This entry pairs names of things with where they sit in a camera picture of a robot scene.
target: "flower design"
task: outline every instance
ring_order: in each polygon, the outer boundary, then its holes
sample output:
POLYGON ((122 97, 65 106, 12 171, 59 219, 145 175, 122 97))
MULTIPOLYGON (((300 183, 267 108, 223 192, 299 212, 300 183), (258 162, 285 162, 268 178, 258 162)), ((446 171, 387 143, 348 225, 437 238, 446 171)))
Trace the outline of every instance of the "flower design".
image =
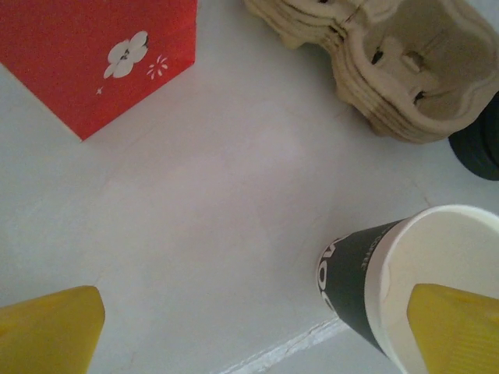
POLYGON ((163 55, 159 55, 156 58, 156 63, 149 65, 149 71, 146 73, 146 75, 147 76, 150 75, 151 79, 154 79, 155 74, 158 74, 159 76, 163 76, 162 69, 164 69, 164 70, 168 69, 168 65, 165 64, 166 60, 167 60, 166 57, 163 57, 163 55))
POLYGON ((133 64, 139 62, 147 53, 147 32, 140 31, 131 40, 117 43, 108 55, 110 65, 104 72, 104 78, 111 75, 122 78, 132 71, 133 64))

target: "paper coffee cup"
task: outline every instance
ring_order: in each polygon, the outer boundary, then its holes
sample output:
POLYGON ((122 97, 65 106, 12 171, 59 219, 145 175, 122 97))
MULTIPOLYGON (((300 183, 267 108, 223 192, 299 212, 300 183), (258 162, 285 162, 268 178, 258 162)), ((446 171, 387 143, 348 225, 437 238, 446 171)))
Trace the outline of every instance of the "paper coffee cup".
POLYGON ((471 206, 438 206, 357 231, 320 257, 317 283, 345 323, 403 372, 427 374, 407 307, 416 284, 499 298, 499 217, 471 206))

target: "black object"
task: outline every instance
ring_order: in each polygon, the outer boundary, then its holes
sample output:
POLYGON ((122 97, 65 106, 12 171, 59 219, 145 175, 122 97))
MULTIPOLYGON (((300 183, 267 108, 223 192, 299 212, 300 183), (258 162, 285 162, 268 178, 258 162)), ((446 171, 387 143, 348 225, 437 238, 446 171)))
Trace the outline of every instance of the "black object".
POLYGON ((499 93, 474 123, 452 134, 449 143, 461 164, 473 174, 499 181, 499 93))
POLYGON ((357 231, 335 241, 321 256, 317 271, 317 283, 326 304, 382 353, 367 319, 364 288, 374 250, 398 222, 357 231))

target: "white table surface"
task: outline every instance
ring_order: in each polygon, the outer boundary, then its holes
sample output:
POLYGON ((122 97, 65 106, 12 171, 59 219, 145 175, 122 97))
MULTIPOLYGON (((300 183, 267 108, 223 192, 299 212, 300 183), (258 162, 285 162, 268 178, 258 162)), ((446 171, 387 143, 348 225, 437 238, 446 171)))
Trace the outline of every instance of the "white table surface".
POLYGON ((376 137, 320 49, 201 2, 194 67, 84 143, 0 73, 0 305, 95 284, 90 374, 219 373, 331 314, 339 235, 429 206, 499 213, 446 141, 376 137))

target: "yellow object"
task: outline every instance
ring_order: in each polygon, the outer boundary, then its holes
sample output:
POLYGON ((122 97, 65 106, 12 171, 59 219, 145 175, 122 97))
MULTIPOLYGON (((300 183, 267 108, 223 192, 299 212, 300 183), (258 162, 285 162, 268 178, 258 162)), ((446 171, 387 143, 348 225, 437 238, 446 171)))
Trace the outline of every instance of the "yellow object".
POLYGON ((0 308, 0 373, 83 374, 103 324, 91 286, 0 308))
POLYGON ((417 284, 407 316, 430 374, 499 373, 499 300, 417 284))

